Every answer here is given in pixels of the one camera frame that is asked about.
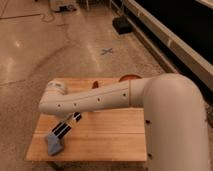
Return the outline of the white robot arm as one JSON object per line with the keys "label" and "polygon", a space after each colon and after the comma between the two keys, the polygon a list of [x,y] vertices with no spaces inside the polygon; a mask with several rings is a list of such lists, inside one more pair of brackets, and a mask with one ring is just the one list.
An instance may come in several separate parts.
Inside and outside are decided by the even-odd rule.
{"label": "white robot arm", "polygon": [[51,81],[39,102],[41,112],[56,116],[129,107],[144,111],[148,171],[211,171],[204,99],[183,75],[125,80],[77,93]]}

